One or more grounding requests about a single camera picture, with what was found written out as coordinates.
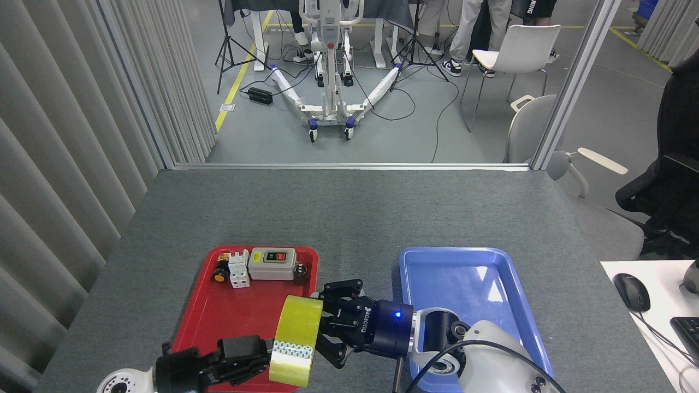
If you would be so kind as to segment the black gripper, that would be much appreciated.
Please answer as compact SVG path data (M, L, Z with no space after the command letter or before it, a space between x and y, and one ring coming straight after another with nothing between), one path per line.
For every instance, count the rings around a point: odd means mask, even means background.
M161 347L162 356L155 363L155 391L205 392L208 386L240 385L262 373L270 364L273 338L222 338L218 349L206 355L196 347L174 352L168 342Z
M353 350L398 359L412 349L413 306L359 298L363 291L362 279L345 279L326 283L322 291L312 293L328 313L315 349L337 369L344 368Z

